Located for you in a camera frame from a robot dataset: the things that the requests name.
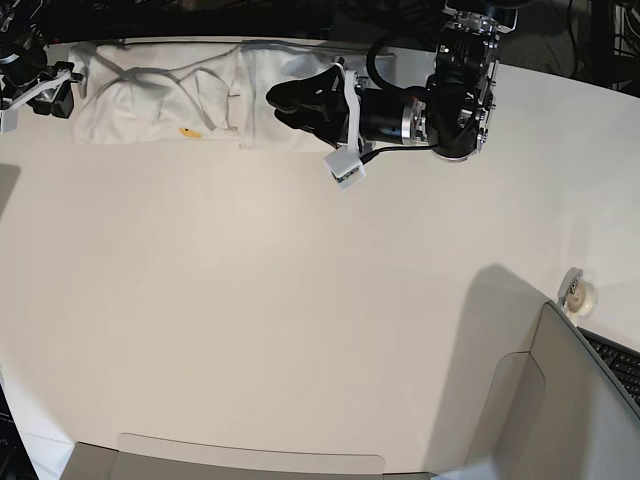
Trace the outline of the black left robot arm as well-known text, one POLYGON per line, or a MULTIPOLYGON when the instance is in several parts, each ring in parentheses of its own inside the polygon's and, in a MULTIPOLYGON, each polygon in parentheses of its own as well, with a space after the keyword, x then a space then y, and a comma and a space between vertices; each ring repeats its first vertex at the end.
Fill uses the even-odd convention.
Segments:
POLYGON ((334 148, 334 176, 355 173, 392 151, 432 151, 450 162, 478 153, 488 136, 502 35, 517 23, 518 1, 446 1, 441 9, 434 71, 422 85, 386 80, 376 60, 397 30, 377 39, 359 75, 338 59, 325 71, 273 86, 275 117, 334 148))

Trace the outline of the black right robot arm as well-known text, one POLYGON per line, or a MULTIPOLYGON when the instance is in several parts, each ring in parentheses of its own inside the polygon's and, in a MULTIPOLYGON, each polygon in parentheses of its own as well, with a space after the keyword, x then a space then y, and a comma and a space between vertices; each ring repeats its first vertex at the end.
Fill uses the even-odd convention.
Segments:
POLYGON ((48 62, 41 23, 48 1, 1 3, 1 131, 17 128, 19 109, 67 119, 74 109, 72 86, 84 80, 69 61, 48 62))

